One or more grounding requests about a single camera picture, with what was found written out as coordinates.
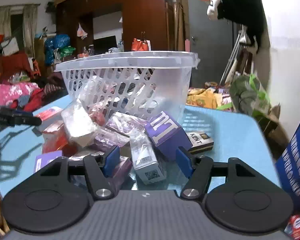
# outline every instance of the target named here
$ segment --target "blue table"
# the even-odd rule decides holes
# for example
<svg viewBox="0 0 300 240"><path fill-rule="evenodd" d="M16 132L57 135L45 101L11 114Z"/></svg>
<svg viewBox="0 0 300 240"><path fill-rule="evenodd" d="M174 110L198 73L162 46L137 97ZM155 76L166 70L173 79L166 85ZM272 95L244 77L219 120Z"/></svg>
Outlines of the blue table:
<svg viewBox="0 0 300 240"><path fill-rule="evenodd" d="M66 107L69 96L60 98L37 110L40 113L52 106ZM227 162L237 157L260 172L276 185L279 184L271 153L255 120L247 115L227 113L218 110L186 106L179 123L186 131L203 130L215 143L211 151L204 154L216 162ZM16 126L0 132L0 194L5 196L13 187L33 174L34 162L41 154L42 136L37 136L33 127ZM224 183L225 178L212 178L209 190ZM167 163L167 179L144 185L134 172L126 180L123 189L174 189L180 194L187 178L175 163Z"/></svg>

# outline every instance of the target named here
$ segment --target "plastic basket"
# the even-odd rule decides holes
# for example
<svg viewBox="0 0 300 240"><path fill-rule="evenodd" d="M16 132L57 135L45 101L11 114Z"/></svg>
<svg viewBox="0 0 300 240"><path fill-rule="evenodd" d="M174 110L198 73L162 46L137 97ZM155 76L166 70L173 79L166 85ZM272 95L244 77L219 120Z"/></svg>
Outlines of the plastic basket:
<svg viewBox="0 0 300 240"><path fill-rule="evenodd" d="M176 120L183 113L196 53L136 51L101 54L62 62L69 95L75 99L88 81L98 82L86 95L89 103L103 103L106 120L114 113L143 119L164 110Z"/></svg>

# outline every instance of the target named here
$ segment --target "wooden cabinet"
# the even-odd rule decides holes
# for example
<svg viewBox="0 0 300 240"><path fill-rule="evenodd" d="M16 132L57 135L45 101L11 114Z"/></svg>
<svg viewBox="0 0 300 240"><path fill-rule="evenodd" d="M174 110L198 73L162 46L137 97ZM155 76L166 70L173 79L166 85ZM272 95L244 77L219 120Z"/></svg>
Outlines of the wooden cabinet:
<svg viewBox="0 0 300 240"><path fill-rule="evenodd" d="M57 32L67 33L80 53L82 46L93 44L93 17L121 10L125 51L131 50L133 38L140 38L141 32L152 50L167 50L166 2L172 4L172 0L66 0L57 6ZM88 33L83 41L76 38L79 22Z"/></svg>

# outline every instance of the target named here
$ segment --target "window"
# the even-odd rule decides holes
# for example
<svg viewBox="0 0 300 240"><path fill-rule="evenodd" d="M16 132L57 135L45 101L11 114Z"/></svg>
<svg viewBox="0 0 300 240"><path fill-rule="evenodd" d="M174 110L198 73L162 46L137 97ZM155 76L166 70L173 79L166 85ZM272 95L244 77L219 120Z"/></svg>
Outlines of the window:
<svg viewBox="0 0 300 240"><path fill-rule="evenodd" d="M12 14L10 19L11 36L17 39L19 50L24 50L23 45L23 14Z"/></svg>

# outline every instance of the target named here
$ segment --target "ribbed gray surface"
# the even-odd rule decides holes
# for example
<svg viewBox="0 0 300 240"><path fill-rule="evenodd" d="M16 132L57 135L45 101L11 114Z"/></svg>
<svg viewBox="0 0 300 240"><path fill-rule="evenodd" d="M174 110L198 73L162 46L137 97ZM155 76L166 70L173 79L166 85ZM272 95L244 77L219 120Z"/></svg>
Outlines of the ribbed gray surface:
<svg viewBox="0 0 300 240"><path fill-rule="evenodd" d="M112 200L95 202L81 222L62 232L33 236L11 231L5 239L288 240L290 238L282 232L268 236L242 236L228 232L212 223L198 203L181 200L172 190L122 190Z"/></svg>

